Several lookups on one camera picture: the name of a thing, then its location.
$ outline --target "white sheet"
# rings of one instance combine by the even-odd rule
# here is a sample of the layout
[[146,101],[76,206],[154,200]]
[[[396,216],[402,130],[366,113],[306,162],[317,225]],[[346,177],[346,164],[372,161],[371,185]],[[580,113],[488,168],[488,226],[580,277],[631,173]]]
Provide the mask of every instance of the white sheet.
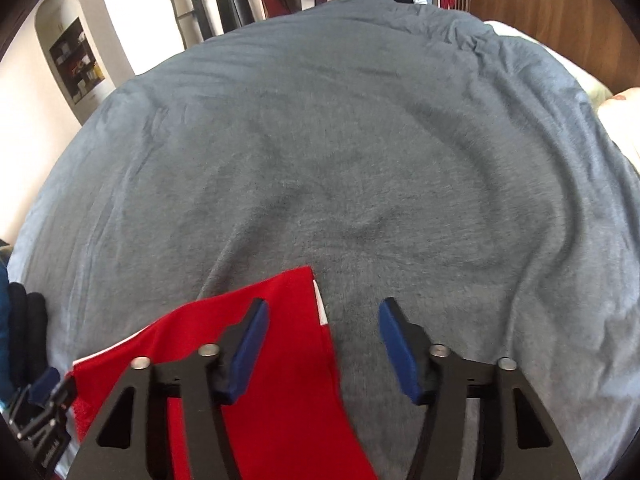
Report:
[[487,25],[491,25],[494,28],[495,33],[499,36],[513,36],[515,38],[524,38],[527,41],[532,41],[533,43],[537,43],[543,46],[549,54],[555,57],[567,69],[567,72],[569,72],[576,78],[580,86],[584,89],[585,92],[587,92],[594,110],[596,110],[604,101],[613,96],[611,90],[609,90],[606,86],[603,85],[603,83],[597,80],[586,70],[581,69],[574,62],[569,61],[564,56],[558,54],[555,50],[549,48],[548,46],[540,43],[537,40],[534,40],[532,37],[527,36],[524,32],[521,32],[517,28],[511,27],[501,22],[485,23]]

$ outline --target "pillow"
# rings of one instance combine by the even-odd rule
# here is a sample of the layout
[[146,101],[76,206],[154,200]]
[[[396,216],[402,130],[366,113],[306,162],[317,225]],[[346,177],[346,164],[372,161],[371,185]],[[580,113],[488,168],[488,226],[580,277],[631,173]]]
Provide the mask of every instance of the pillow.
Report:
[[491,25],[498,36],[513,36],[514,38],[523,38],[527,41],[532,41],[545,48],[545,50],[555,57],[562,66],[567,70],[569,74],[575,77],[578,84],[584,89],[589,96],[591,106],[596,110],[604,101],[609,99],[613,94],[606,86],[598,81],[594,76],[588,73],[586,70],[581,69],[574,62],[569,61],[564,56],[560,56],[555,50],[550,49],[548,46],[534,40],[532,37],[527,36],[524,32],[519,31],[517,28],[510,27],[501,22],[485,22],[487,25]]
[[640,88],[613,96],[596,112],[611,140],[640,173]]

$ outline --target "metal screw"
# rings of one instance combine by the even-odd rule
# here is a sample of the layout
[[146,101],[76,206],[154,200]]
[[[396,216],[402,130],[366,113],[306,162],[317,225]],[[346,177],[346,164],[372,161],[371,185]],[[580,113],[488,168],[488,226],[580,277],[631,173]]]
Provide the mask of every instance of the metal screw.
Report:
[[146,356],[136,357],[131,361],[131,368],[134,370],[144,370],[145,368],[149,368],[151,364],[151,359]]
[[220,347],[213,343],[208,343],[198,348],[198,354],[200,354],[202,357],[212,357],[214,355],[218,355],[219,353]]
[[502,370],[513,372],[516,368],[518,368],[518,363],[509,357],[503,357],[501,359],[498,359],[498,366]]
[[451,350],[444,345],[431,345],[429,353],[434,357],[448,357],[451,354]]

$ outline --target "wooden headboard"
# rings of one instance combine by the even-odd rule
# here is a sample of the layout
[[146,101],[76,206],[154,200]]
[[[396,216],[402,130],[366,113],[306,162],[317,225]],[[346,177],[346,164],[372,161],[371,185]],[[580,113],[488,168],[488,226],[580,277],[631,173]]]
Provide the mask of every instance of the wooden headboard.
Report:
[[640,44],[609,0],[466,0],[465,7],[544,43],[614,94],[640,86]]

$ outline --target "wrinkled fabric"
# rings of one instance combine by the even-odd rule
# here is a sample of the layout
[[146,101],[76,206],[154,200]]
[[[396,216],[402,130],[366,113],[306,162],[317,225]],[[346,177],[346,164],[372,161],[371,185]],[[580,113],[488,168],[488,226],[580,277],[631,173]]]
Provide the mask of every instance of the wrinkled fabric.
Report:
[[51,171],[10,277],[50,362],[309,264],[383,480],[422,410],[377,329],[395,296],[468,359],[510,356],[584,480],[640,426],[640,183],[575,79],[469,14],[336,0],[213,38],[113,92]]

